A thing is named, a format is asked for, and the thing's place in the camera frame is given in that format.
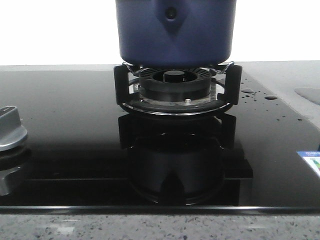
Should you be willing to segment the dark blue cooking pot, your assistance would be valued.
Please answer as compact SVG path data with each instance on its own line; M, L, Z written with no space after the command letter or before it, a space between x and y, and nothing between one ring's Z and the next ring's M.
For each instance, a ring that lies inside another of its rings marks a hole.
M121 58L152 68L217 65L231 55L235 0L117 0Z

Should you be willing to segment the black pot support grate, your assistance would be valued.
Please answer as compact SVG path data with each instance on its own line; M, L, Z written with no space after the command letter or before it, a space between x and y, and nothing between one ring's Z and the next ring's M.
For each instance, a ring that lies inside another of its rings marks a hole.
M188 108L159 109L135 107L130 104L131 100L138 97L134 92L133 84L139 82L139 73L149 68L159 69L131 65L126 62L113 68L116 103L123 110L132 113L158 116L193 116L224 112L233 105L237 105L239 102L243 68L240 65L236 65L234 62L230 62L223 65L196 67L205 69L211 73L211 81L215 84L215 101Z

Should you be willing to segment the black round gas burner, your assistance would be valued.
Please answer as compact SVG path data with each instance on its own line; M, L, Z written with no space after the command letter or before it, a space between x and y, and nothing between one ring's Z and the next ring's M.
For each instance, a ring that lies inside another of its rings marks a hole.
M191 108L217 100L212 74L202 68L147 68L133 84L135 107L155 109Z

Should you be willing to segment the black glass gas stove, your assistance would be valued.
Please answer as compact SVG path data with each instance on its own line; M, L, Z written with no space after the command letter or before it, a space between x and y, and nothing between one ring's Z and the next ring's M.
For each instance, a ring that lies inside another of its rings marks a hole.
M27 140L0 154L5 214L319 214L299 152L320 132L250 75L220 115L126 113L111 70L3 71Z

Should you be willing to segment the silver stove control knob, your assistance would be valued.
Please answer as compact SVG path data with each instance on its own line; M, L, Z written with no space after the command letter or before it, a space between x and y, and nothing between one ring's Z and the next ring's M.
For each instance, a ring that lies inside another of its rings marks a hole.
M18 108L5 106L0 109L0 151L8 151L22 145L28 137L22 125Z

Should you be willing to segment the blue energy label sticker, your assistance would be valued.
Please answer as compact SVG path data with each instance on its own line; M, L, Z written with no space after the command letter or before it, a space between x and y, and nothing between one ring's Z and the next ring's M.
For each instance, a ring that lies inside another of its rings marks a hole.
M297 151L297 154L308 164L312 171L320 177L320 152L319 151Z

